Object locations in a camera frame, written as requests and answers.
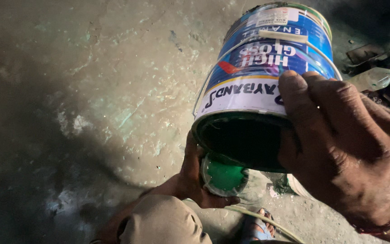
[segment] toe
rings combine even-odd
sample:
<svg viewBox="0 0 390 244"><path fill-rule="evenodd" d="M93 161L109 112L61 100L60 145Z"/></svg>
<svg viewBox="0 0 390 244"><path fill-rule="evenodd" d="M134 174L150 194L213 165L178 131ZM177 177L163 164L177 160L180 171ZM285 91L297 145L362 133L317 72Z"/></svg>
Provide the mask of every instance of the toe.
<svg viewBox="0 0 390 244"><path fill-rule="evenodd" d="M263 208L261 208L260 210L258 210L258 212L257 212L258 214L261 214L261 215L265 215L265 212L264 212L264 209Z"/></svg>

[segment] sticker label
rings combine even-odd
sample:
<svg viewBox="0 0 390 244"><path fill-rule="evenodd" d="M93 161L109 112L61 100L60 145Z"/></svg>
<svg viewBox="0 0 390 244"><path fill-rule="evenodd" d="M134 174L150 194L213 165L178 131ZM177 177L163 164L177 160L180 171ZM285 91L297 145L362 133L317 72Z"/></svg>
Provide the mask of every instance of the sticker label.
<svg viewBox="0 0 390 244"><path fill-rule="evenodd" d="M267 25L287 25L288 21L298 21L299 11L294 8L276 8L260 11L249 17L247 25L255 27Z"/></svg>
<svg viewBox="0 0 390 244"><path fill-rule="evenodd" d="M228 109L286 115L279 95L278 79L268 75L243 76L214 86L203 97L195 119Z"/></svg>

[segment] plastic bottle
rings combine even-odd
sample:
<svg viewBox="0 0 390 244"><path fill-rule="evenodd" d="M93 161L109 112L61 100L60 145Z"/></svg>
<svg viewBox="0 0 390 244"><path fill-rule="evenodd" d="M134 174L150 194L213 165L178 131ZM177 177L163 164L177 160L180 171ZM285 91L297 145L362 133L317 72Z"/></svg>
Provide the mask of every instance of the plastic bottle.
<svg viewBox="0 0 390 244"><path fill-rule="evenodd" d="M356 86L358 91L377 91L390 83L390 69L375 67L352 77L347 82Z"/></svg>

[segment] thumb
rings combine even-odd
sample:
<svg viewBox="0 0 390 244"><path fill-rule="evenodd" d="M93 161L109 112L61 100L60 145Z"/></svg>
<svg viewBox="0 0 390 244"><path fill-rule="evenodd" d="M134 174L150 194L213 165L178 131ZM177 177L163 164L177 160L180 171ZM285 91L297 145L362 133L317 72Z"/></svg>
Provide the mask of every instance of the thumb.
<svg viewBox="0 0 390 244"><path fill-rule="evenodd" d="M238 197L219 197L207 192L204 192L204 194L206 196L200 205L201 208L224 208L225 206L240 203L240 198Z"/></svg>

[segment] fingernail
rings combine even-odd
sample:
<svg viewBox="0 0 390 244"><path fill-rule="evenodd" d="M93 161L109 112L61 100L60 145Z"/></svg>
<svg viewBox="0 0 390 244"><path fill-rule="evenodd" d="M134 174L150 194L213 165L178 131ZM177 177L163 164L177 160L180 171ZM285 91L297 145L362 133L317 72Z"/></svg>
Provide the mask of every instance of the fingernail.
<svg viewBox="0 0 390 244"><path fill-rule="evenodd" d="M308 77L315 76L315 75L320 75L320 74L318 74L315 71L308 71L308 72L303 73L302 77L303 78L308 78Z"/></svg>
<svg viewBox="0 0 390 244"><path fill-rule="evenodd" d="M287 70L284 73L282 73L281 77L282 78L288 78L288 77L296 76L296 75L297 75L296 71L294 71L294 70Z"/></svg>

